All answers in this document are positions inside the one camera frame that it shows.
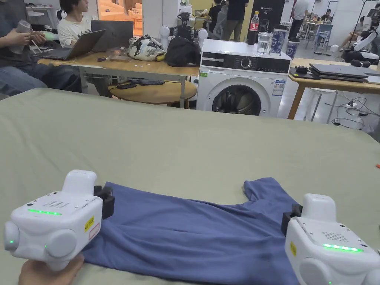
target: small bottle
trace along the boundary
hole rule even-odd
[[[253,16],[251,23],[249,24],[248,38],[247,44],[254,45],[256,43],[256,38],[259,29],[259,12],[255,11],[255,15]]]
[[[16,32],[30,33],[30,24],[27,21],[20,20],[19,24],[17,25]],[[24,47],[25,47],[24,45],[11,46],[9,47],[9,49],[15,54],[22,54]]]

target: glass of water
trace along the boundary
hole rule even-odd
[[[257,39],[257,53],[264,54],[268,51],[272,43],[272,33],[260,32]]]

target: bed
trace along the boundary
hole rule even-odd
[[[299,203],[331,196],[338,221],[380,248],[380,144],[361,131],[35,89],[0,102],[0,134],[1,224],[73,169],[96,172],[98,185],[220,204],[245,202],[245,180],[274,177]],[[3,250],[0,261],[2,283],[17,284],[24,260]],[[75,282],[106,283],[171,282],[88,264]]]

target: yellow warning label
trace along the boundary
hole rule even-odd
[[[296,257],[296,255],[297,255],[297,248],[296,248],[296,246],[294,245],[293,242],[290,243],[290,250],[291,250],[291,253],[294,255],[294,257]]]
[[[84,225],[84,232],[87,232],[94,225],[94,216],[88,220],[88,222]]]

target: round wooden stool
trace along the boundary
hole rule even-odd
[[[162,85],[148,85],[118,89],[115,85],[110,85],[108,90],[118,99],[148,103],[148,104],[172,104],[178,103],[181,99],[181,84],[175,82],[165,82]],[[189,109],[188,100],[196,94],[194,84],[185,82],[185,108]]]

